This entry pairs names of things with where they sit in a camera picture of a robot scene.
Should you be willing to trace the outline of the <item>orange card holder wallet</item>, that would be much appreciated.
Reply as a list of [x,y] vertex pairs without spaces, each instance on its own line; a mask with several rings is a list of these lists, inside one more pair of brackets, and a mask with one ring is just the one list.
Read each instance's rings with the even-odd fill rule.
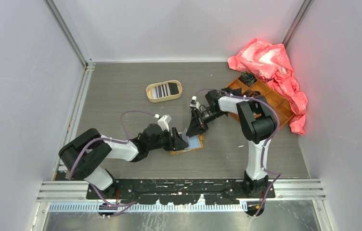
[[186,135],[186,131],[187,131],[187,129],[184,129],[182,132],[179,132],[179,134],[181,135],[182,139],[185,140],[189,144],[189,146],[183,150],[170,151],[169,153],[171,155],[182,154],[182,153],[186,153],[186,152],[204,148],[204,139],[205,139],[204,135],[199,134],[199,135],[196,135],[193,137],[188,137]]

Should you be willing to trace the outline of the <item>black credit card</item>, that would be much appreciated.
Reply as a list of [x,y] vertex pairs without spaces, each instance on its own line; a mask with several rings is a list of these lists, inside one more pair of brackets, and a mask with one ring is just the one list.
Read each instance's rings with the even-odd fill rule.
[[168,90],[170,95],[177,95],[180,93],[178,85],[174,82],[168,83]]

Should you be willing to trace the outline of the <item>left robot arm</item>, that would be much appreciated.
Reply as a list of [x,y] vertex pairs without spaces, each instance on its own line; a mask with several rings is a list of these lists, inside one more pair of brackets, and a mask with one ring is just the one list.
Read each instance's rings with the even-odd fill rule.
[[158,124],[150,124],[137,137],[121,141],[90,128],[59,151],[59,157],[69,171],[70,180],[85,180],[98,189],[106,199],[117,193],[113,176],[101,163],[105,159],[121,159],[138,162],[146,158],[150,151],[180,151],[189,146],[176,128],[162,129]]

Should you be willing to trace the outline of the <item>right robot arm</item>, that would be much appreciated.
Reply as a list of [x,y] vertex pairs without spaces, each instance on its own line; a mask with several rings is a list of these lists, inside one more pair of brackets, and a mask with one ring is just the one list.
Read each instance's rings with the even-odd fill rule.
[[255,198],[268,186],[266,167],[268,141],[278,129],[277,118],[266,98],[248,94],[241,88],[210,90],[205,95],[208,106],[199,103],[196,96],[190,101],[191,122],[185,136],[203,134],[209,122],[229,113],[237,114],[243,136],[248,141],[248,164],[245,169],[243,190]]

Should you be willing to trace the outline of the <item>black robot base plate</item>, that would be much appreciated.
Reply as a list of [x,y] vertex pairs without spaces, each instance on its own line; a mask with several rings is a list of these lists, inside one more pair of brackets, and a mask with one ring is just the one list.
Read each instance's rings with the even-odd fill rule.
[[194,205],[203,197],[206,205],[234,205],[242,199],[274,198],[275,191],[244,191],[242,179],[117,179],[101,195],[106,200],[118,199],[126,204]]

